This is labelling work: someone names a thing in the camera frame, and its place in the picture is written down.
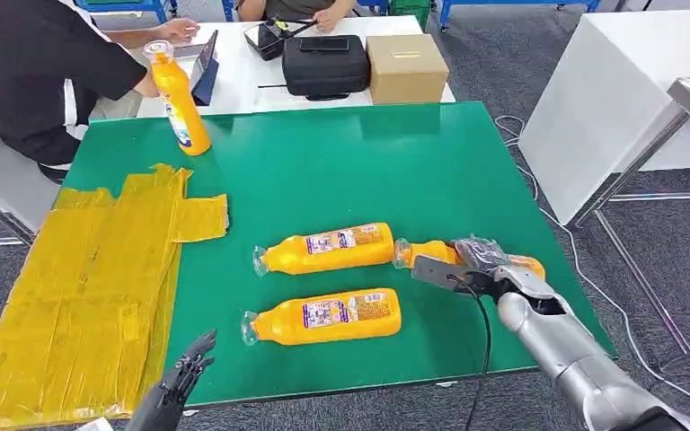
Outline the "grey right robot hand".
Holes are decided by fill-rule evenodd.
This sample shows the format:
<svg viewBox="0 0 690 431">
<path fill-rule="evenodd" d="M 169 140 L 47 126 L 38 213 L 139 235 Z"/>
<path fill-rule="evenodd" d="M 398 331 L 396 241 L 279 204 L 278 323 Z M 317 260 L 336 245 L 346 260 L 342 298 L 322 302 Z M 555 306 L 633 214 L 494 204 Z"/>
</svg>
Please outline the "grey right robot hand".
<svg viewBox="0 0 690 431">
<path fill-rule="evenodd" d="M 507 292 L 538 300 L 555 297 L 540 261 L 508 254 L 494 240 L 474 236 L 415 246 L 411 277 L 450 292 L 493 299 Z"/>
</svg>

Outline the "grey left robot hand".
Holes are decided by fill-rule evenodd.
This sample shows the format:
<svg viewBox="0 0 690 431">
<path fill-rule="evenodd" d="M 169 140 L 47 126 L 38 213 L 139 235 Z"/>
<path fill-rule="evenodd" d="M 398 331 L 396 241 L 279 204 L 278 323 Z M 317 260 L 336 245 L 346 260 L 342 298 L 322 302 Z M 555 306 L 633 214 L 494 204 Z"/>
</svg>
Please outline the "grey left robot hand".
<svg viewBox="0 0 690 431">
<path fill-rule="evenodd" d="M 195 339 L 139 402 L 126 430 L 175 430 L 185 403 L 205 369 L 215 358 L 208 353 L 216 345 L 217 331 Z"/>
</svg>

